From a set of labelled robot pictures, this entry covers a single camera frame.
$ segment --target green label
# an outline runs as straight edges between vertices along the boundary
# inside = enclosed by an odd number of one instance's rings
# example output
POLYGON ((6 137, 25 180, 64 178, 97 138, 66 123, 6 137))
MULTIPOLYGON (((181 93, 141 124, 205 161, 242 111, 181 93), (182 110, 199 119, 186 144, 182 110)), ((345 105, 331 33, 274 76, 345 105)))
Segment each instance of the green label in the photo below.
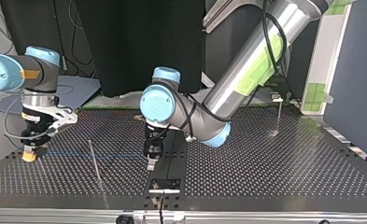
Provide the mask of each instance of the green label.
MULTIPOLYGON (((282 54, 282 38, 279 35, 274 35, 270 40, 275 59, 278 60, 282 54)), ((264 41, 263 49, 258 54, 258 58, 245 72, 234 90, 242 95, 249 96, 258 85, 264 85, 273 73, 273 63, 271 62, 270 54, 264 41)))
POLYGON ((343 15, 348 5, 348 0, 335 0, 334 3, 326 11, 325 15, 343 15))
POLYGON ((326 84, 324 83, 308 83, 303 110, 319 112, 325 98, 325 91, 326 84))

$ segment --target black curtain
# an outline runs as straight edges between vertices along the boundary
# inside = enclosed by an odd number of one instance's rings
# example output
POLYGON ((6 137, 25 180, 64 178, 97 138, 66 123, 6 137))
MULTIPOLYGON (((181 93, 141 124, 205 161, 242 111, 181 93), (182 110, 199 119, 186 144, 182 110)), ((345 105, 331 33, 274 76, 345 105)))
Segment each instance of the black curtain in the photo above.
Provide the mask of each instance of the black curtain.
POLYGON ((181 73, 179 90, 201 87, 205 0, 77 0, 106 96, 143 90, 156 66, 181 73))

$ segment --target perforated metal table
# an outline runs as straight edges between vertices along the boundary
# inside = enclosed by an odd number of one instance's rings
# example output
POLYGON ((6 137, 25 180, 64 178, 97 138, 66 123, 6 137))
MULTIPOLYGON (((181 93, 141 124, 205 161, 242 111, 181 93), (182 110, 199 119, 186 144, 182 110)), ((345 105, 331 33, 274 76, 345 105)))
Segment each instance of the perforated metal table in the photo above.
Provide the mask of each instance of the perforated metal table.
POLYGON ((138 111, 83 111, 40 161, 25 163, 19 151, 0 161, 0 213, 11 212, 7 208, 367 213, 366 161, 295 108, 284 107, 279 124, 276 107, 239 112, 220 148, 188 144, 182 133, 170 132, 164 155, 149 173, 142 156, 144 123, 134 119, 138 111), (149 194, 152 179, 179 179, 180 193, 149 194))

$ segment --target light blue joint cap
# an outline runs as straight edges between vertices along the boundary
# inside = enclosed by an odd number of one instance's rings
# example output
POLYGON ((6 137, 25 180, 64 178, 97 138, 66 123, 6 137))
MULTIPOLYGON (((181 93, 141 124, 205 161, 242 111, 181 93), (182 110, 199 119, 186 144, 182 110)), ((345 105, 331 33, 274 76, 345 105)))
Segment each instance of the light blue joint cap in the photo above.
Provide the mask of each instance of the light blue joint cap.
POLYGON ((221 132, 218 133, 218 135, 202 143, 210 147, 220 147, 227 140, 227 137, 229 136, 231 130, 232 130, 231 124, 226 123, 223 130, 221 130, 221 132))
POLYGON ((40 47, 30 46, 26 48, 25 55, 36 57, 49 63, 53 63, 58 67, 60 66, 60 55, 57 51, 54 51, 52 49, 43 49, 40 47))
POLYGON ((166 121, 175 112, 174 95, 161 85, 151 85, 140 98, 140 111, 151 121, 166 121))
POLYGON ((21 76, 22 66, 13 58, 0 54, 0 91, 14 91, 25 79, 21 76))
POLYGON ((177 83, 180 83, 180 73, 173 69, 168 67, 156 67, 154 69, 153 78, 164 78, 167 80, 175 81, 177 83))

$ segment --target ur robot arm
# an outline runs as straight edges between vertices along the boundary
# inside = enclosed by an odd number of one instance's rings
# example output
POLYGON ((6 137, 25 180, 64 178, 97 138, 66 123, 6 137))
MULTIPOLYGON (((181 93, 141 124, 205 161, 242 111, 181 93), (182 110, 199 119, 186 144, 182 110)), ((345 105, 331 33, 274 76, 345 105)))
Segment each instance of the ur robot arm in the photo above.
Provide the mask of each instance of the ur robot arm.
MULTIPOLYGON (((282 57, 283 49, 291 45, 310 21, 321 18, 332 2, 275 1, 268 13, 268 18, 274 22, 267 22, 266 30, 276 60, 282 57)), ((149 170, 154 169, 155 162, 162 155, 162 140, 168 129, 181 130, 187 139, 196 139, 210 147, 220 147, 226 141, 232 129, 229 119, 233 113, 275 72, 264 30, 261 24, 258 25, 202 103, 177 93, 180 82, 177 70, 155 69, 152 83, 140 101, 140 110, 147 120, 144 154, 148 157, 149 170)))
POLYGON ((25 55, 0 54, 0 91, 23 89, 19 95, 26 129, 21 136, 11 134, 5 118, 5 131, 7 136, 23 142, 25 161, 34 161, 36 152, 52 136, 78 121, 71 108, 59 105, 56 92, 59 71, 60 55, 50 49, 28 47, 25 55))

